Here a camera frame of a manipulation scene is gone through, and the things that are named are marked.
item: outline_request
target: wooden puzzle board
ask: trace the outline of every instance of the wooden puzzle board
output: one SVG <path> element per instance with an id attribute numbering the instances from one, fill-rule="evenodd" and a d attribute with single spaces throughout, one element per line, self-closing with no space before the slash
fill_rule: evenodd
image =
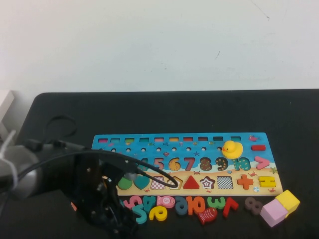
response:
<path id="1" fill-rule="evenodd" d="M 240 142 L 244 151 L 240 158 L 225 159 L 221 149 L 228 140 Z M 253 145 L 264 145 L 265 151 L 253 151 Z M 164 133 L 164 134 L 105 134 L 96 135 L 92 149 L 121 153 L 160 167 L 180 182 L 179 189 L 165 187 L 142 179 L 139 189 L 133 182 L 127 190 L 118 188 L 120 196 L 129 195 L 187 195 L 187 196 L 265 196 L 283 192 L 276 164 L 265 133 Z M 270 161 L 270 165 L 258 170 L 255 157 Z M 142 168 L 151 176 L 161 175 Z M 253 179 L 248 190 L 237 184 L 246 175 Z M 192 176 L 199 189 L 183 189 Z M 275 178 L 276 187 L 261 187 L 258 178 Z"/>

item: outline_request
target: pink wooden block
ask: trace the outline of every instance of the pink wooden block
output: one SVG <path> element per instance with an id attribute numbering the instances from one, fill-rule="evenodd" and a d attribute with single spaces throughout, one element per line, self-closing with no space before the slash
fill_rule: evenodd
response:
<path id="1" fill-rule="evenodd" d="M 287 213 L 288 211 L 284 208 L 284 206 L 277 199 L 274 199 L 263 206 L 260 215 L 269 224 L 269 226 L 273 227 L 285 219 Z"/>
<path id="2" fill-rule="evenodd" d="M 269 165 L 269 163 L 270 163 L 269 160 L 266 160 L 266 159 L 261 158 L 261 157 L 259 157 L 259 156 L 256 156 L 256 157 L 255 157 L 255 161 L 259 163 L 259 164 L 257 165 L 257 167 L 256 167 L 258 170 L 267 167 L 267 166 Z"/>
<path id="3" fill-rule="evenodd" d="M 138 205 L 139 205 L 139 204 L 142 204 L 143 202 L 139 196 L 133 195 L 130 198 L 130 203 L 128 203 L 127 200 L 125 200 L 123 203 L 124 203 L 125 207 L 127 207 L 128 209 L 132 209 L 133 207 L 135 207 L 135 203 L 138 203 Z"/>

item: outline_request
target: star shape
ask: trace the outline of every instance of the star shape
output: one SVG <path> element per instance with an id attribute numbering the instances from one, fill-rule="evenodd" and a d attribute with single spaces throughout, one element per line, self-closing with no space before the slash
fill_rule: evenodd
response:
<path id="1" fill-rule="evenodd" d="M 200 182 L 203 185 L 203 189 L 214 189 L 215 180 L 210 177 L 206 176 L 204 179 L 200 180 Z"/>

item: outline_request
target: checkered square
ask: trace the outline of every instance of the checkered square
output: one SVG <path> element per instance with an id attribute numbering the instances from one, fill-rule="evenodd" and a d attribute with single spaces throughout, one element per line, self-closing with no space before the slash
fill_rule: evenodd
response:
<path id="1" fill-rule="evenodd" d="M 218 176 L 217 185 L 219 189 L 233 189 L 233 180 L 229 176 Z"/>
<path id="2" fill-rule="evenodd" d="M 154 177 L 154 178 L 159 179 L 159 180 L 164 182 L 164 177 Z M 151 184 L 151 189 L 153 189 L 153 190 L 165 189 L 165 185 L 163 185 L 161 183 L 158 183 L 158 182 L 153 180 L 152 184 Z"/>

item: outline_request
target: starfish picture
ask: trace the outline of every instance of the starfish picture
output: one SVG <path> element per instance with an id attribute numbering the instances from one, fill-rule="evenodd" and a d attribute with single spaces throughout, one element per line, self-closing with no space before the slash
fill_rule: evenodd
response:
<path id="1" fill-rule="evenodd" d="M 270 168 L 271 168 L 271 171 L 273 172 L 273 174 L 278 173 L 276 167 L 274 167 L 274 168 L 270 167 Z"/>
<path id="2" fill-rule="evenodd" d="M 203 185 L 203 189 L 213 189 L 215 180 L 211 179 L 210 177 L 206 176 L 204 179 L 200 180 Z"/>

